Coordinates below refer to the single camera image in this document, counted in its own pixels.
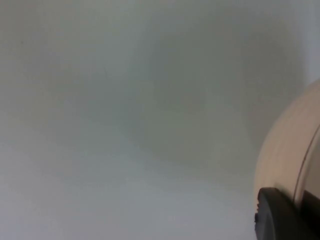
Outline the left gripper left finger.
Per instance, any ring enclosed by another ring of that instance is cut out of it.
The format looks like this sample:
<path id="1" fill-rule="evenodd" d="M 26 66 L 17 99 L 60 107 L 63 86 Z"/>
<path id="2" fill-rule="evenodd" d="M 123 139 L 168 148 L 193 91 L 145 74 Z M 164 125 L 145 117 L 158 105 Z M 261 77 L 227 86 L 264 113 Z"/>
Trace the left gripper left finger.
<path id="1" fill-rule="evenodd" d="M 304 240 L 306 232 L 296 208 L 273 187 L 258 192 L 254 230 L 258 240 Z"/>

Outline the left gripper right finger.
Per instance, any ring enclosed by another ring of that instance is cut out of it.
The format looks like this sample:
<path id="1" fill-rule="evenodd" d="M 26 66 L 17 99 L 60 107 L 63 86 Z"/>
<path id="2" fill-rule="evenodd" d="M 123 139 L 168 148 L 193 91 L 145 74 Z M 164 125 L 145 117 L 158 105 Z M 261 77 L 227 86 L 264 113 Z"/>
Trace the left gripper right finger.
<path id="1" fill-rule="evenodd" d="M 309 191 L 304 191 L 300 215 L 309 230 L 320 239 L 320 199 Z"/>

